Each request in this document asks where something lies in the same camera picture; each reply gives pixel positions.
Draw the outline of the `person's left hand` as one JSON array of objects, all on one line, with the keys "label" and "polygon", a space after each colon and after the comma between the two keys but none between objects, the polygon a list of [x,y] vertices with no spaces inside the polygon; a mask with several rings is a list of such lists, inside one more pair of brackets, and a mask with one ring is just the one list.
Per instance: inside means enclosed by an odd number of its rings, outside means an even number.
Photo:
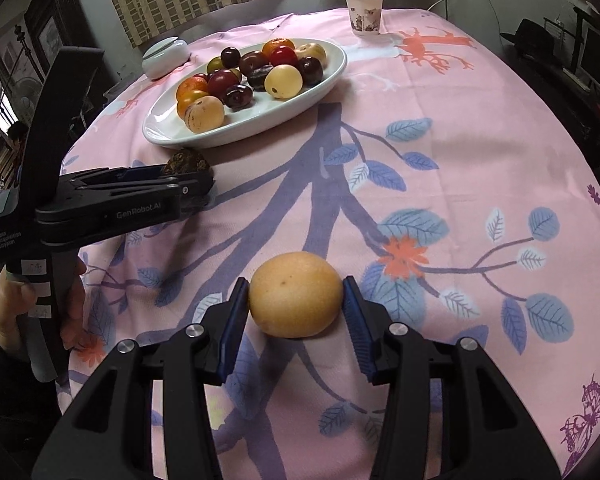
[{"label": "person's left hand", "polygon": [[[69,350],[81,344],[84,335],[83,306],[85,292],[82,275],[86,271],[84,262],[76,259],[73,282],[66,299],[66,319],[60,331],[64,347]],[[21,349],[18,327],[20,315],[27,314],[36,303],[34,288],[20,282],[5,269],[0,274],[0,347],[7,353],[16,354]]]}]

